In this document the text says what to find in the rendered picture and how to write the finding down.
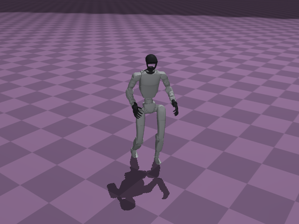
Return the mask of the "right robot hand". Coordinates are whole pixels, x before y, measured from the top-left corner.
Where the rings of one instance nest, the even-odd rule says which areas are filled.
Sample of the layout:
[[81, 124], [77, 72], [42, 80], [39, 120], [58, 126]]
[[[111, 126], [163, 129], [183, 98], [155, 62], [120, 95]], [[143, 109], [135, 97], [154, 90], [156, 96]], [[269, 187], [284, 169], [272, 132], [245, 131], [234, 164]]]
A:
[[[142, 113], [138, 110], [138, 108], [139, 108], [139, 109], [142, 109], [142, 108], [140, 108], [140, 107], [137, 106], [137, 103], [136, 103], [136, 102], [134, 102], [134, 105], [132, 105], [132, 109], [133, 109], [134, 116], [135, 116], [137, 119], [138, 119], [139, 116], [141, 116], [140, 114], [142, 114]], [[140, 114], [139, 114], [138, 112], [139, 112]], [[140, 118], [140, 117], [139, 117], [139, 118]]]

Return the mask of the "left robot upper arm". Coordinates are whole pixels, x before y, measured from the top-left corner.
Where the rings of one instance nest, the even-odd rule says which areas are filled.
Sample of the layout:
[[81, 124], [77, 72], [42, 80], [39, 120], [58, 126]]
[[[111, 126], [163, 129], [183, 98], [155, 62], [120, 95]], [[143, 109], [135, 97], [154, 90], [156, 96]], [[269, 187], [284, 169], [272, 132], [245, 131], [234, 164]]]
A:
[[162, 79], [162, 82], [163, 82], [163, 84], [164, 84], [165, 87], [166, 87], [165, 91], [166, 91], [166, 93], [168, 94], [168, 93], [171, 91], [171, 87], [170, 87], [169, 79], [168, 79], [168, 77], [167, 77], [167, 75], [166, 75], [165, 72], [163, 72], [163, 71], [159, 71], [159, 73], [160, 73], [160, 77], [161, 77], [161, 79]]

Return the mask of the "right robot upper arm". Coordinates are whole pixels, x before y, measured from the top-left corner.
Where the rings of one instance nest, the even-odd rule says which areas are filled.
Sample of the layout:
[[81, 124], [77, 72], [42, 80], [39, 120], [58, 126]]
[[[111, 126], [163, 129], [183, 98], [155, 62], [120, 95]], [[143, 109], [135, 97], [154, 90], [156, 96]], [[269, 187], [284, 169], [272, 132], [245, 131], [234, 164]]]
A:
[[135, 86], [135, 84], [137, 83], [137, 81], [139, 81], [141, 79], [141, 72], [135, 72], [133, 73], [132, 77], [131, 77], [131, 80], [128, 84], [128, 90], [129, 90], [129, 93], [130, 94], [133, 94], [134, 93], [134, 90], [132, 90]]

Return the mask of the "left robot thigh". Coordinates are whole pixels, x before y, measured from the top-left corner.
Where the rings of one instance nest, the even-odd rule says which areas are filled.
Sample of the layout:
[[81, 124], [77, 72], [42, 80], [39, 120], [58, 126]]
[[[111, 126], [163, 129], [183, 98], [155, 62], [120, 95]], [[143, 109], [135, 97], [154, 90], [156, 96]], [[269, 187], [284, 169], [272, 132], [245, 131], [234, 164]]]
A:
[[166, 122], [166, 109], [163, 105], [156, 105], [157, 109], [157, 134], [156, 141], [163, 140]]

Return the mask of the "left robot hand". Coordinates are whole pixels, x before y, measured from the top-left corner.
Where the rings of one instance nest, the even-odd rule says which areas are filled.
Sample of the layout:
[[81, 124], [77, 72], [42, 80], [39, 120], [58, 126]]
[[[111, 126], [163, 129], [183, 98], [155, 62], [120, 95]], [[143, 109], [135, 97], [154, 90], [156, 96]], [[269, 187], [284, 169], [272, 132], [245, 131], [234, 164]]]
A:
[[172, 106], [175, 107], [175, 110], [174, 110], [173, 112], [176, 111], [176, 112], [174, 113], [174, 115], [177, 116], [177, 115], [178, 115], [178, 106], [177, 106], [177, 102], [176, 102], [174, 99], [172, 99], [171, 102], [172, 102]]

